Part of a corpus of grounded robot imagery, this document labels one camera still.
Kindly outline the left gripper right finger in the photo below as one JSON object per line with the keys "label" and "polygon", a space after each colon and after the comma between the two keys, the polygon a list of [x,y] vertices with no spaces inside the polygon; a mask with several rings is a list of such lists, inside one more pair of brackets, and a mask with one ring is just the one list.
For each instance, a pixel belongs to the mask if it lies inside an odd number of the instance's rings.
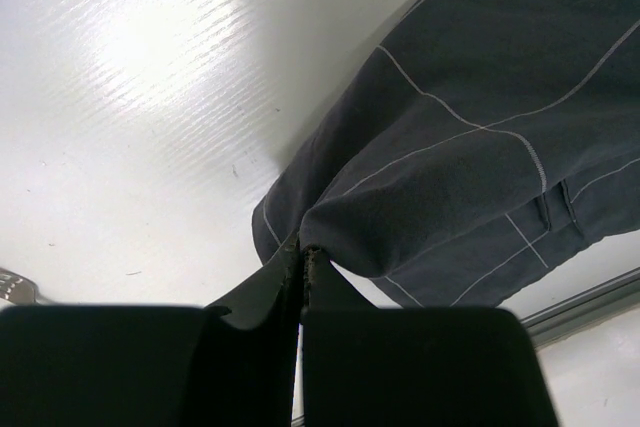
{"label": "left gripper right finger", "polygon": [[391,426],[393,310],[378,309],[323,251],[305,257],[302,373],[308,426]]}

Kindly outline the dark grey checked cloth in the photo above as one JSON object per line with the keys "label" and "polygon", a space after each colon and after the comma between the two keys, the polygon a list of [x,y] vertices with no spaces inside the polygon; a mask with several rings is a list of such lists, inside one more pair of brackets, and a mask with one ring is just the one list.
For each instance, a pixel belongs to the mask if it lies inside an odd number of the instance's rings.
{"label": "dark grey checked cloth", "polygon": [[639,0],[417,0],[256,206],[406,307],[497,306],[639,227]]}

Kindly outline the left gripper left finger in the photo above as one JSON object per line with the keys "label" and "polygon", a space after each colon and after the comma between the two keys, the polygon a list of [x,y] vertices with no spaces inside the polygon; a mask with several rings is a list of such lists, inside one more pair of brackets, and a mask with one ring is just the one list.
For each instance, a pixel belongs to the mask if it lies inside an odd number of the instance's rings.
{"label": "left gripper left finger", "polygon": [[303,257],[291,235],[256,273],[204,309],[189,376],[191,426],[289,426]]}

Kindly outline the aluminium front rail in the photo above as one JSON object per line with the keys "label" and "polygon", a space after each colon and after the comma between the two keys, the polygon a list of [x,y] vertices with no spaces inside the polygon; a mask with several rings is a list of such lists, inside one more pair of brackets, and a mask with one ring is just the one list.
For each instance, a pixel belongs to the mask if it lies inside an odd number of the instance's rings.
{"label": "aluminium front rail", "polygon": [[639,269],[614,277],[521,321],[542,348],[639,306]]}

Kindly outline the silver fork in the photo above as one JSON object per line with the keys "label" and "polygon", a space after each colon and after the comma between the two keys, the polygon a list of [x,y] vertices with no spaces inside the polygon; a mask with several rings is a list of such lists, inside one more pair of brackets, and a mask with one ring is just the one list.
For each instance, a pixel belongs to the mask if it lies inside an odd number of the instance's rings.
{"label": "silver fork", "polygon": [[16,306],[55,304],[36,283],[5,268],[0,268],[0,295],[3,301]]}

